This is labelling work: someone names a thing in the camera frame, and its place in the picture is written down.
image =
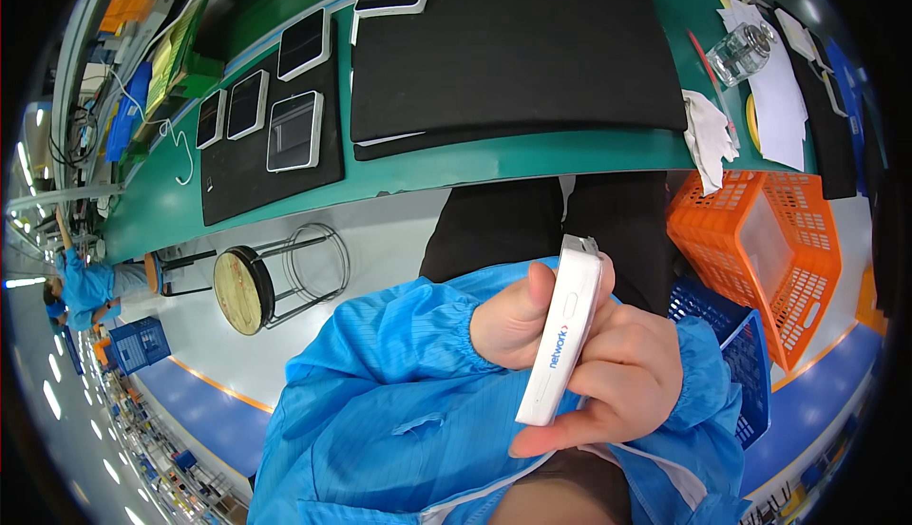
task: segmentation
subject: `orange box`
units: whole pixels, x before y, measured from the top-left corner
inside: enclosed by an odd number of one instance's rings
[[[760,311],[769,358],[790,372],[820,324],[842,271],[833,212],[816,175],[726,171],[723,183],[701,198],[700,174],[694,171],[668,206],[668,236],[707,287]],[[741,227],[760,194],[792,250],[769,299],[741,245]]]
[[[105,347],[110,344],[110,339],[102,339],[101,341],[92,345],[92,351],[95,352],[95,356],[97,357],[99,363],[108,364],[108,356],[105,355]]]
[[[861,277],[861,290],[858,291],[858,307],[855,318],[881,335],[886,335],[887,319],[877,309],[877,288],[874,286],[874,268],[868,266]]]
[[[116,32],[121,23],[143,18],[149,0],[111,0],[98,28],[103,32]]]

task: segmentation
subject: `orange floor stripe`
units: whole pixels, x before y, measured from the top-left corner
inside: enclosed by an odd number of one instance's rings
[[[275,412],[275,409],[274,409],[272,406],[265,405],[265,404],[263,404],[262,402],[259,402],[259,401],[254,400],[254,399],[251,398],[250,396],[244,396],[243,394],[238,393],[238,392],[235,392],[234,390],[228,388],[227,386],[225,386],[225,385],[223,385],[223,384],[221,384],[221,383],[219,383],[219,382],[213,381],[211,378],[209,378],[208,376],[206,376],[206,375],[203,374],[202,372],[194,371],[193,369],[189,368],[186,364],[184,364],[184,363],[182,363],[181,361],[175,359],[175,358],[174,358],[173,356],[171,356],[171,355],[168,356],[168,359],[171,359],[172,361],[174,361],[174,363],[175,363],[177,366],[179,366],[180,368],[182,368],[182,369],[185,370],[185,371],[188,371],[188,372],[189,372],[190,374],[192,374],[193,376],[195,376],[195,377],[197,377],[197,378],[199,378],[199,379],[202,379],[202,380],[205,381],[205,382],[209,382],[212,386],[214,386],[215,388],[221,390],[224,394],[229,394],[229,395],[231,395],[231,396],[234,396],[234,398],[237,398],[238,400],[240,400],[240,401],[242,401],[242,402],[245,402],[245,403],[247,403],[248,405],[254,406],[254,408],[259,408],[260,410],[263,410],[264,412],[268,412],[269,414],[273,414],[273,412]]]
[[[776,384],[774,384],[774,385],[772,386],[772,392],[776,392],[777,390],[779,390],[780,388],[782,388],[783,386],[785,386],[785,385],[788,384],[789,382],[792,382],[793,380],[795,380],[796,378],[798,378],[799,376],[801,376],[804,372],[807,372],[808,369],[810,369],[810,368],[811,368],[812,366],[814,366],[817,362],[819,362],[821,359],[823,359],[825,356],[827,356],[827,353],[828,353],[829,351],[832,351],[833,349],[836,349],[836,346],[837,346],[839,343],[841,343],[845,337],[848,337],[848,335],[852,332],[852,329],[854,329],[855,326],[857,326],[857,325],[858,325],[858,319],[856,319],[856,320],[848,327],[848,329],[846,329],[846,330],[843,332],[843,334],[841,334],[841,335],[839,335],[838,337],[836,337],[836,340],[835,340],[835,341],[833,341],[832,343],[828,344],[822,351],[820,351],[819,353],[817,353],[817,355],[816,355],[813,359],[811,359],[810,361],[808,361],[807,364],[803,364],[803,365],[801,366],[801,368],[799,368],[799,369],[797,369],[797,370],[794,370],[794,371],[790,372],[787,376],[785,376],[785,377],[782,378],[781,380],[777,381]]]

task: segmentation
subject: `button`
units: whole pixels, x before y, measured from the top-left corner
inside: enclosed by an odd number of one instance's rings
[[[537,405],[542,401],[542,396],[544,396],[544,390],[548,387],[548,381],[551,380],[551,372],[541,380],[538,384],[538,388],[535,391],[535,404]]]
[[[564,303],[564,317],[570,319],[573,317],[573,312],[576,311],[576,293],[571,293],[567,296],[567,301]]]

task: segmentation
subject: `green workbench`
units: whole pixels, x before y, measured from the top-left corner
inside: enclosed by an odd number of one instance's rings
[[[681,87],[701,92],[718,105],[713,86],[690,42],[687,29],[693,31],[704,49],[720,40],[725,34],[722,19],[716,12],[716,9],[722,7],[720,0],[654,1],[678,68]],[[345,179],[205,227],[202,224],[200,202],[199,151],[190,149],[193,155],[193,178],[186,187],[182,187],[175,182],[174,177],[186,177],[189,169],[187,153],[182,145],[175,147],[171,139],[167,138],[159,143],[139,168],[105,224],[102,232],[108,261],[138,257],[147,251],[243,224],[398,192],[509,178],[694,168],[682,134],[649,129],[518,135],[450,144],[358,162],[354,158],[348,132],[351,97],[348,87],[351,63],[348,38],[352,7],[336,11],[334,17],[338,23],[339,37],[336,52]],[[247,56],[245,62],[259,60],[276,46],[277,40],[259,49],[255,55]],[[234,69],[220,87],[230,86],[243,72],[243,67]],[[741,141],[741,157],[724,166],[747,170],[792,170],[763,160],[752,146],[744,115],[748,92],[748,85],[742,84],[724,94],[728,107],[735,116]],[[175,131],[184,131],[190,143],[195,141],[198,109],[198,104],[194,105],[175,124]],[[816,172],[816,163],[810,131],[807,134],[804,166],[806,172],[813,173]]]

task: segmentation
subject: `white cable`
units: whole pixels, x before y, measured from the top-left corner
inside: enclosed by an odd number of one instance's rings
[[[190,7],[191,1],[192,0],[187,0],[187,4],[183,5],[183,8],[180,9],[180,14],[178,14],[177,17],[174,20],[172,20],[170,24],[168,24],[168,26],[165,26],[161,30],[161,32],[156,34],[154,38],[149,40],[149,43],[146,44],[146,49],[142,51],[142,54],[140,54],[140,60],[142,60],[143,58],[146,57],[146,54],[149,53],[149,51],[152,49],[155,42],[157,42],[160,38],[162,38],[168,32],[168,30],[170,30],[174,26],[174,24],[177,24],[177,21],[183,17],[185,12],[187,12],[187,9]]]
[[[117,72],[114,71],[114,68],[111,68],[110,66],[108,66],[108,72],[114,76],[115,80],[117,80],[117,83],[120,86],[120,91],[123,92],[123,95],[125,95],[127,97],[127,99],[129,99],[131,102],[133,102],[136,105],[136,108],[139,109],[140,118],[142,119],[143,123],[160,124],[159,125],[159,135],[161,135],[162,137],[167,137],[168,133],[171,133],[171,140],[174,141],[174,146],[176,146],[176,147],[181,146],[181,137],[183,137],[183,144],[185,147],[187,147],[187,157],[190,159],[190,174],[188,175],[186,180],[181,180],[180,177],[174,177],[174,180],[176,180],[177,184],[181,185],[182,187],[184,185],[187,185],[190,182],[190,180],[193,178],[193,155],[190,153],[190,144],[187,141],[187,134],[185,134],[184,131],[181,130],[181,131],[178,131],[177,136],[175,136],[174,135],[174,124],[171,122],[170,119],[167,119],[167,118],[160,120],[160,121],[147,121],[146,114],[143,112],[143,107],[140,105],[140,102],[136,101],[136,99],[132,95],[127,93],[127,88],[123,85],[123,82],[120,80],[120,76],[117,75]]]

